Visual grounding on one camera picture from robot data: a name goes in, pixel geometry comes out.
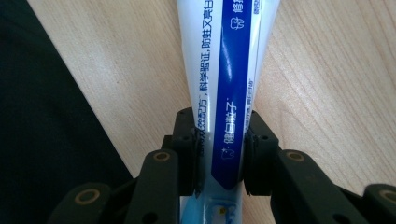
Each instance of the wooden table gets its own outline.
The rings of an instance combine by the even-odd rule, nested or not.
[[[29,2],[138,175],[191,105],[176,0]],[[283,0],[255,109],[335,184],[396,185],[396,1]],[[267,198],[244,202],[244,223],[274,222]]]

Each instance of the toothpaste tube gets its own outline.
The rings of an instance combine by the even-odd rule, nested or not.
[[[177,0],[196,127],[199,188],[181,222],[242,223],[244,136],[279,0]]]

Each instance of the blue stripe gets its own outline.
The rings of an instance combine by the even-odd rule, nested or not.
[[[223,2],[219,56],[219,84],[211,174],[225,188],[238,182],[244,143],[251,0],[242,12],[235,2]]]

